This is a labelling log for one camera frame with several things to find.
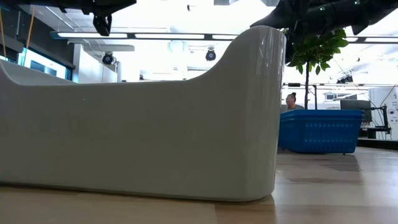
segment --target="monitor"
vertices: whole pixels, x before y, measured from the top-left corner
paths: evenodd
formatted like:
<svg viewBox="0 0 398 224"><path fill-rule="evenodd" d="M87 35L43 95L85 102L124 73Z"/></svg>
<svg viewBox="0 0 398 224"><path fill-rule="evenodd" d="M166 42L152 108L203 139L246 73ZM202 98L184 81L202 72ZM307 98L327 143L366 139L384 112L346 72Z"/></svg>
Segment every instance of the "monitor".
<svg viewBox="0 0 398 224"><path fill-rule="evenodd" d="M362 122L372 122L371 102L366 100L340 100L340 109L342 110L363 110L364 117Z"/></svg>

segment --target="black camera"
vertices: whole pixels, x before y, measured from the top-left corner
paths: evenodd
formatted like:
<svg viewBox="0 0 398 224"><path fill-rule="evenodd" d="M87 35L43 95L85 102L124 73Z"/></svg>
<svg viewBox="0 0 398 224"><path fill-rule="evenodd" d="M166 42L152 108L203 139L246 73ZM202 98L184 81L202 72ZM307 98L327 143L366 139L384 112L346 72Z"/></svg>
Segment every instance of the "black camera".
<svg viewBox="0 0 398 224"><path fill-rule="evenodd" d="M216 52L214 52L214 49L209 49L206 53L206 60L207 61L212 61L216 60Z"/></svg>
<svg viewBox="0 0 398 224"><path fill-rule="evenodd" d="M102 58L102 62L105 65L112 65L115 63L115 58L113 57L113 53L112 52L105 52L104 57Z"/></svg>

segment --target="orange cable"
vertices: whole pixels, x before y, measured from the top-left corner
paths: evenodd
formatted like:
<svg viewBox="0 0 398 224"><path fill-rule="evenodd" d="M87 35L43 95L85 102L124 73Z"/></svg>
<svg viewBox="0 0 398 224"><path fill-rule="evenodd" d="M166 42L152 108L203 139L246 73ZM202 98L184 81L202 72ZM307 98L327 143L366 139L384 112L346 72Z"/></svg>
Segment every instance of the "orange cable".
<svg viewBox="0 0 398 224"><path fill-rule="evenodd" d="M32 34L32 28L33 28L33 21L34 21L34 19L35 19L35 8L32 7L32 18L30 19L29 34L27 35L24 66L25 66L25 62L26 62L26 54L27 54L27 51L28 51L28 49L29 49L30 35Z"/></svg>
<svg viewBox="0 0 398 224"><path fill-rule="evenodd" d="M2 28L2 15L1 15L1 9L0 9L0 26L1 26L1 40L2 40L2 51L4 53L4 57L7 57L7 52L6 52L6 41L4 40L4 30Z"/></svg>

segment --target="tree trunk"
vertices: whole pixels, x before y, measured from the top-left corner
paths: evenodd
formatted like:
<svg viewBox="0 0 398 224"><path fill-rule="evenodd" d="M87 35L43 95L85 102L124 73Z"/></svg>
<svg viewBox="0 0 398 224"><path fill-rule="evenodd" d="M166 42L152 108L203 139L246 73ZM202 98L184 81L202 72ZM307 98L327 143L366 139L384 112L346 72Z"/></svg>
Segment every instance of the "tree trunk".
<svg viewBox="0 0 398 224"><path fill-rule="evenodd" d="M304 109L308 109L308 81L310 79L310 62L307 62L305 67L305 96L304 96Z"/></svg>

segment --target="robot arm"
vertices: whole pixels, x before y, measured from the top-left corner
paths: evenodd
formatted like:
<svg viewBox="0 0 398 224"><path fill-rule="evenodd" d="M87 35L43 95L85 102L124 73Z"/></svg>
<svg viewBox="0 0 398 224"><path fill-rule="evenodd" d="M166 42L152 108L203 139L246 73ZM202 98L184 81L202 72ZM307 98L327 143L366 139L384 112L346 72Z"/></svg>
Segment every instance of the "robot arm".
<svg viewBox="0 0 398 224"><path fill-rule="evenodd" d="M254 26L289 28L286 60L292 58L292 44L305 36L326 34L351 26L354 35L379 22L398 7L398 0L280 0L277 7Z"/></svg>
<svg viewBox="0 0 398 224"><path fill-rule="evenodd" d="M33 4L40 6L58 7L65 9L81 9L88 15L94 14L93 24L102 36L109 36L112 26L112 13L135 4L136 0L0 0L0 6L12 9L16 5Z"/></svg>

